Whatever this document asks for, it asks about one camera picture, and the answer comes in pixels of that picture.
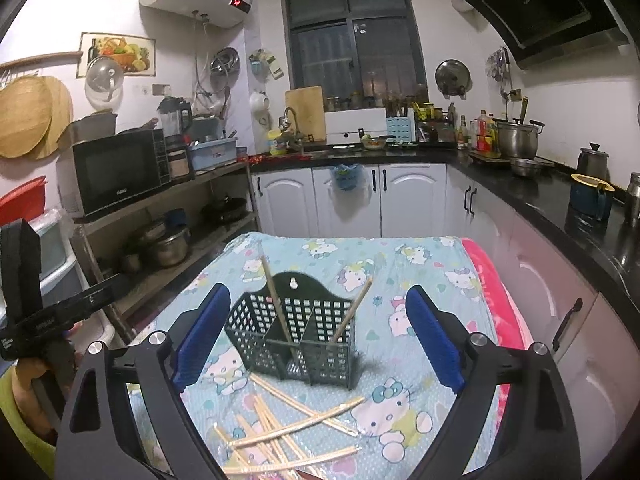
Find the metal screw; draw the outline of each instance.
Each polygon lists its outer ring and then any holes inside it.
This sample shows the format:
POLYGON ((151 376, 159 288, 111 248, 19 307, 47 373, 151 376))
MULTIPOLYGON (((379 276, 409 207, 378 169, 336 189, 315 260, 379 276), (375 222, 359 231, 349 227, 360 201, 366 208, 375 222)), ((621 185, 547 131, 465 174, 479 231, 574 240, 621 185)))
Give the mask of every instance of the metal screw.
POLYGON ((469 339, 476 346, 484 346, 489 341, 484 334, 479 332, 474 332, 469 339))
POLYGON ((538 355, 546 355, 549 350, 544 343, 533 343, 533 351, 538 355))
POLYGON ((164 332, 153 332, 152 335, 149 336, 149 342, 152 345, 161 345, 165 339, 166 334, 164 332))
POLYGON ((102 351, 103 346, 104 344, 102 341, 94 341, 89 345, 87 350, 89 351, 89 354, 99 354, 102 351))

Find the range hood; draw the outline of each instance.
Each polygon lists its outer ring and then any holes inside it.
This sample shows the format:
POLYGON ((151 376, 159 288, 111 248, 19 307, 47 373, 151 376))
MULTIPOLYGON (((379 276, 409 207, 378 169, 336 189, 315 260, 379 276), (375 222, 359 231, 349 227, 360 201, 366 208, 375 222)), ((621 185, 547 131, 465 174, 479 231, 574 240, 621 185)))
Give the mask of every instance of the range hood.
POLYGON ((465 0, 498 31, 519 67, 626 44, 604 0, 465 0))

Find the water heater digital display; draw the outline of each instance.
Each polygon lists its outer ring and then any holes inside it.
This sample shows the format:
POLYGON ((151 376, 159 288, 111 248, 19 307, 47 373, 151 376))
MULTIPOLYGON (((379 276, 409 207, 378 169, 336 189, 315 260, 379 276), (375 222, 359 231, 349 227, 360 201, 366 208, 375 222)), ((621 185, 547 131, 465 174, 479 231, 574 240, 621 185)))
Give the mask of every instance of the water heater digital display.
POLYGON ((251 4, 248 4, 246 1, 244 0, 231 0, 231 3, 229 4, 232 7, 236 7, 240 10, 242 10, 242 12, 245 13, 249 13, 249 10, 251 9, 251 4))

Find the round wooden cutting board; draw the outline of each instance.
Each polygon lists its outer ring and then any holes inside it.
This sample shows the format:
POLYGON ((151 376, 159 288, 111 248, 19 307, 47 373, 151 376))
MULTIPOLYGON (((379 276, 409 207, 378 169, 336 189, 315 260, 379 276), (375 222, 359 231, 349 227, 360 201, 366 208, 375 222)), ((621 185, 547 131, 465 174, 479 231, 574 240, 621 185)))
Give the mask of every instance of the round wooden cutting board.
POLYGON ((47 133, 28 153, 28 157, 35 160, 45 158, 58 149, 58 139, 74 115, 71 95, 64 83, 50 75, 44 76, 43 79, 51 94, 52 115, 47 133))
POLYGON ((0 156, 29 153, 51 124, 52 100, 44 79, 24 76, 0 92, 0 156))

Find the fruit poster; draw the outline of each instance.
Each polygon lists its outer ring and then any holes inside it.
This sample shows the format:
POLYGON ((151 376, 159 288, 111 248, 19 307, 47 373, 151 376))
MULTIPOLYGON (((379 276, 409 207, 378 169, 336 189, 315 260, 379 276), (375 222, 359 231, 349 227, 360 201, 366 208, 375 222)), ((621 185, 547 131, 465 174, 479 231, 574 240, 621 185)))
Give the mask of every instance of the fruit poster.
POLYGON ((123 36, 104 32, 83 32, 82 57, 76 78, 86 76, 89 64, 98 56, 109 56, 124 70, 124 75, 156 75, 156 40, 141 36, 123 36))

